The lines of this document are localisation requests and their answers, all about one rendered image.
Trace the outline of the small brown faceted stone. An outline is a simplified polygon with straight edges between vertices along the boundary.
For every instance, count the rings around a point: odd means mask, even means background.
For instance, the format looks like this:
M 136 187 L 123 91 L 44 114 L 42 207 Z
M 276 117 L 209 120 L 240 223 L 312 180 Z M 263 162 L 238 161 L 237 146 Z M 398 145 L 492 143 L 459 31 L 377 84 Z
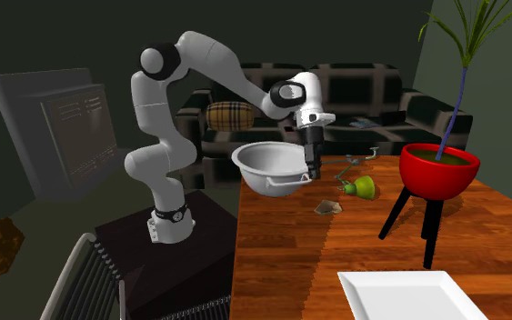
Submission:
M 319 215 L 335 215 L 343 211 L 338 202 L 330 200 L 322 200 L 316 207 L 315 212 Z

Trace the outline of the dark checked sofa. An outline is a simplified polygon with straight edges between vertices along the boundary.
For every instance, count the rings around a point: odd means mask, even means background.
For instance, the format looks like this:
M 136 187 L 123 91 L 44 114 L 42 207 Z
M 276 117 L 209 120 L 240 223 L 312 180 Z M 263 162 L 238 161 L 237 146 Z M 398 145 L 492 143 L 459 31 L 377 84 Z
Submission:
M 331 63 L 309 67 L 321 83 L 323 108 L 336 120 L 325 129 L 324 155 L 366 155 L 377 146 L 381 155 L 400 155 L 412 143 L 439 144 L 453 106 L 405 88 L 399 71 L 377 63 Z M 240 101 L 218 83 L 197 89 L 176 114 L 179 133 L 192 141 L 196 161 L 180 170 L 183 186 L 191 189 L 233 188 L 241 180 L 232 152 L 241 145 L 259 141 L 297 144 L 296 121 L 270 119 L 254 109 L 255 122 L 247 131 L 221 132 L 206 123 L 206 109 L 216 102 Z M 356 120 L 371 120 L 381 127 L 358 129 Z M 472 115 L 459 110 L 447 145 L 465 149 L 473 123 Z

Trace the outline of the red pot plant on legs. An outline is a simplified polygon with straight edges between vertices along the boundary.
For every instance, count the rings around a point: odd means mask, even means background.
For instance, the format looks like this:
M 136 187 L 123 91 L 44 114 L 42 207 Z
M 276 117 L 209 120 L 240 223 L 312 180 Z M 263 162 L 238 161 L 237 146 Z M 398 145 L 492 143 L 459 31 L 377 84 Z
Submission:
M 475 179 L 481 165 L 475 155 L 448 146 L 447 140 L 457 120 L 464 94 L 467 70 L 471 61 L 487 38 L 512 18 L 512 12 L 510 12 L 503 18 L 497 19 L 498 14 L 504 9 L 504 6 L 497 5 L 497 1 L 480 0 L 474 18 L 468 20 L 461 1 L 453 0 L 463 25 L 463 39 L 460 39 L 440 18 L 433 14 L 428 16 L 427 23 L 420 29 L 424 31 L 428 25 L 436 24 L 456 44 L 462 65 L 459 92 L 445 133 L 438 145 L 413 143 L 402 148 L 399 157 L 399 173 L 403 189 L 378 238 L 383 240 L 387 237 L 410 197 L 424 199 L 426 209 L 421 238 L 426 241 L 423 267 L 427 270 L 432 268 L 444 203 L 467 189 Z

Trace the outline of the white square plate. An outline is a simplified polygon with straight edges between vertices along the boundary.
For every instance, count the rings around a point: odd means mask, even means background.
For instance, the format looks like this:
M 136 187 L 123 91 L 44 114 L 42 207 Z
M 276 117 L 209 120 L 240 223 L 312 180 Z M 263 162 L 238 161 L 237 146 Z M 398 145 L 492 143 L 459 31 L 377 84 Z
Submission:
M 356 320 L 488 320 L 445 271 L 337 275 Z

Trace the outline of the grey slatted chair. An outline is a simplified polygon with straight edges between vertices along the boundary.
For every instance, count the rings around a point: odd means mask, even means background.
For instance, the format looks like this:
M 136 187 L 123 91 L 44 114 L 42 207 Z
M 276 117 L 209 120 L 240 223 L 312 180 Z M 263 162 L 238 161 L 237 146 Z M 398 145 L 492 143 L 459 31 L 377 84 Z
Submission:
M 125 281 L 92 233 L 77 240 L 39 320 L 128 320 Z

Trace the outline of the green desk lamp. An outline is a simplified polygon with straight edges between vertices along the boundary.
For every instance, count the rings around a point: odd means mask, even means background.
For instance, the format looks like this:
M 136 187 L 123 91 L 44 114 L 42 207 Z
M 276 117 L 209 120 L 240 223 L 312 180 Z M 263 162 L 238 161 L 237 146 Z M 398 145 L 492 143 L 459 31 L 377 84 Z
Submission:
M 369 175 L 358 177 L 354 182 L 343 179 L 343 174 L 353 166 L 358 166 L 367 160 L 372 160 L 377 156 L 378 147 L 370 147 L 373 152 L 372 155 L 364 157 L 355 157 L 353 155 L 346 155 L 344 160 L 334 161 L 323 161 L 322 164 L 336 164 L 336 163 L 348 163 L 348 166 L 342 170 L 339 174 L 335 175 L 334 178 L 340 183 L 337 187 L 339 191 L 342 191 L 345 195 L 355 195 L 358 198 L 373 200 L 376 194 L 376 185 Z

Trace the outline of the grey television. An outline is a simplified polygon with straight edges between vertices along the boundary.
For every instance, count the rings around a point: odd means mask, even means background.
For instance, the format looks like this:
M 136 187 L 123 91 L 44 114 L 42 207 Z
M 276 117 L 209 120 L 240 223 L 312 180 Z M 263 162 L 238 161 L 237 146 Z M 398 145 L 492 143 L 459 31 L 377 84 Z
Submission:
M 39 200 L 84 197 L 128 153 L 87 68 L 0 75 L 0 112 Z

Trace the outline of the tan plaid cushion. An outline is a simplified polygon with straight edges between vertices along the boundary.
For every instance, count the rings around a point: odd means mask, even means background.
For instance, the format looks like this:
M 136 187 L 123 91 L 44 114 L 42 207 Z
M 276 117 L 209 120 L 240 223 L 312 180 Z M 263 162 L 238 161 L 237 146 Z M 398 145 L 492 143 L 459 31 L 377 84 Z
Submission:
M 244 102 L 216 102 L 206 109 L 206 123 L 216 131 L 247 131 L 255 122 L 251 104 Z

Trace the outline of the dark robot stand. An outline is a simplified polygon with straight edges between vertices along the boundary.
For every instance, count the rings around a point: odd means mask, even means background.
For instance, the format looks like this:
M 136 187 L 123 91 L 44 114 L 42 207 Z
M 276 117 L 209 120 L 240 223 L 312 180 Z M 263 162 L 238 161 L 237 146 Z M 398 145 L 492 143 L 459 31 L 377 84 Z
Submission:
M 237 220 L 201 191 L 186 202 L 196 225 L 177 244 L 151 242 L 150 208 L 95 229 L 125 280 L 129 320 L 156 320 L 231 293 Z

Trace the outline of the white bowl with handle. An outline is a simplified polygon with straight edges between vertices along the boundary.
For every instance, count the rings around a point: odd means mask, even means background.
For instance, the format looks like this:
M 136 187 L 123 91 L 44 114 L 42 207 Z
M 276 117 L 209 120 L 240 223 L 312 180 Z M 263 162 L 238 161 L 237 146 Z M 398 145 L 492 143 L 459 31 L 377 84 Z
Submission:
M 247 185 L 260 195 L 287 196 L 312 182 L 301 145 L 256 142 L 238 147 L 231 159 Z

